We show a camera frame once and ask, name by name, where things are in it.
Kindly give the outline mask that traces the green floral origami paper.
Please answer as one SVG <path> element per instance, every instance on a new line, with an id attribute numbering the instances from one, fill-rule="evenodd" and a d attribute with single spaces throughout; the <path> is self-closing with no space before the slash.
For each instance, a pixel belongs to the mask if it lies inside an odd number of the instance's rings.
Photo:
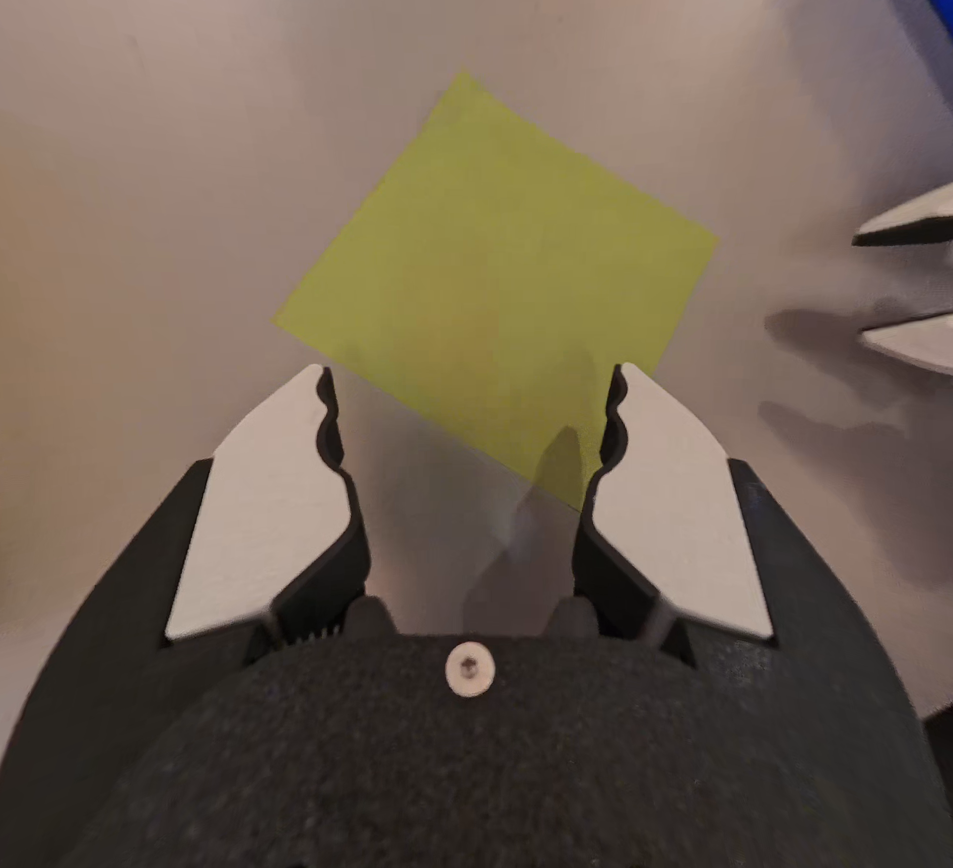
<path id="1" fill-rule="evenodd" d="M 462 72 L 273 322 L 579 510 L 718 244 Z"/>

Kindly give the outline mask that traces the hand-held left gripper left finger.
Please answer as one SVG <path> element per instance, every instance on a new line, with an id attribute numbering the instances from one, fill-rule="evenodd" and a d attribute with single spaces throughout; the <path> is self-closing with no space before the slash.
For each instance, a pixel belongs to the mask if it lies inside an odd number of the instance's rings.
<path id="1" fill-rule="evenodd" d="M 215 449 L 169 641 L 251 623 L 292 644 L 329 633 L 364 594 L 371 555 L 339 414 L 331 370 L 312 364 Z"/>

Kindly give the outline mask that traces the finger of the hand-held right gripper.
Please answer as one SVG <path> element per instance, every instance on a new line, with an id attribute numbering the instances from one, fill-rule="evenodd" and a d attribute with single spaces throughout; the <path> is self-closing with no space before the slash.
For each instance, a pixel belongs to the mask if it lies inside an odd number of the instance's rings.
<path id="1" fill-rule="evenodd" d="M 861 248 L 947 244 L 952 241 L 952 184 L 917 196 L 864 223 L 852 238 Z"/>
<path id="2" fill-rule="evenodd" d="M 952 313 L 931 314 L 860 332 L 862 345 L 935 374 L 952 374 Z"/>

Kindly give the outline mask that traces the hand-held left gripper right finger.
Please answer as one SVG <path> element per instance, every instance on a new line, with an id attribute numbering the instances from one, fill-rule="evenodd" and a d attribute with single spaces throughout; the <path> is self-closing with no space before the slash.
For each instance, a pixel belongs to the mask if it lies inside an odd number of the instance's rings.
<path id="1" fill-rule="evenodd" d="M 613 368 L 601 465 L 572 556 L 576 596 L 609 638 L 664 647 L 690 623 L 768 644 L 775 633 L 727 453 L 632 363 Z"/>

